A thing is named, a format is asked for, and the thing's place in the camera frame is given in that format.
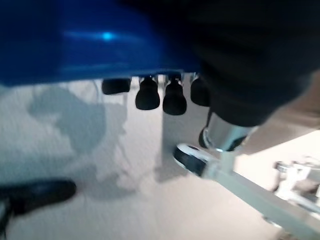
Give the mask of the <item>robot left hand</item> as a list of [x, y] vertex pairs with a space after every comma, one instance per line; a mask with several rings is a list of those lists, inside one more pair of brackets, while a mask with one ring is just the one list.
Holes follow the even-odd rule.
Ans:
[[123, 0], [166, 31], [188, 30], [209, 98], [199, 144], [233, 151], [320, 68], [317, 0]]

